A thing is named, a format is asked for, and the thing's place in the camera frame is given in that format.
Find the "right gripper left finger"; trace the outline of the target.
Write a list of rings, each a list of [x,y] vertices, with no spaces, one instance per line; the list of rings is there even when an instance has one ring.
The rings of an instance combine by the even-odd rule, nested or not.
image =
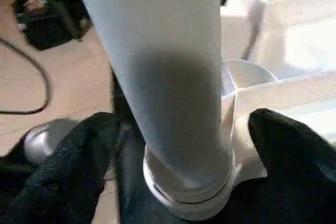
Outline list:
[[[5,155],[6,223],[91,223],[131,121],[98,112],[27,131]]]

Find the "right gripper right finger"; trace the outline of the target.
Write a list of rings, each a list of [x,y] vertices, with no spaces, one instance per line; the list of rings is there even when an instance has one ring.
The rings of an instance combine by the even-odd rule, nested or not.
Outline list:
[[[267,170],[271,223],[335,223],[335,147],[306,124],[269,109],[248,129]]]

